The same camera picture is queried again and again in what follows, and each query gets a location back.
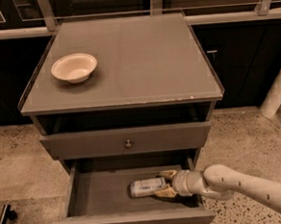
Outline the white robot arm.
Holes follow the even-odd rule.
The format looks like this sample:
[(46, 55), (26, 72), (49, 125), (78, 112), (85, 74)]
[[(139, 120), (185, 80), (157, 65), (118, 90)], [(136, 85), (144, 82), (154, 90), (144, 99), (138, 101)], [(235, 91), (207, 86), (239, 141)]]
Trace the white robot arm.
[(281, 102), (275, 95), (273, 88), (257, 112), (216, 115), (216, 137), (205, 155), (210, 164), (164, 172), (171, 185), (162, 194), (226, 200), (237, 192), (281, 213)]

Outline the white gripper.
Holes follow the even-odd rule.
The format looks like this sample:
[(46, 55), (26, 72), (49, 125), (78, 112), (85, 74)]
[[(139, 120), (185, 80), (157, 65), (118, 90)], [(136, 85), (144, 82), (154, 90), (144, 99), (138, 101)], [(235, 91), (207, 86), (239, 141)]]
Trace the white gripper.
[(189, 170), (184, 169), (177, 172), (177, 170), (170, 169), (161, 171), (159, 174), (166, 180), (172, 180), (172, 186), (166, 185), (165, 188), (157, 190), (155, 196), (162, 198), (175, 197), (177, 194), (182, 197), (192, 196), (189, 186), (187, 185), (188, 176), (190, 174)]

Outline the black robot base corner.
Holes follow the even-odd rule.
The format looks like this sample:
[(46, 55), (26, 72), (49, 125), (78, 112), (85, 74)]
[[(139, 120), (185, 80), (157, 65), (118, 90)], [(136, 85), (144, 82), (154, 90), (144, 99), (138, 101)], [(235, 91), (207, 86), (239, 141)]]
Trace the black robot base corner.
[(0, 224), (7, 224), (7, 222), (14, 221), (17, 219), (17, 213), (12, 209), (10, 204), (6, 204), (3, 206), (1, 214), (0, 214)]

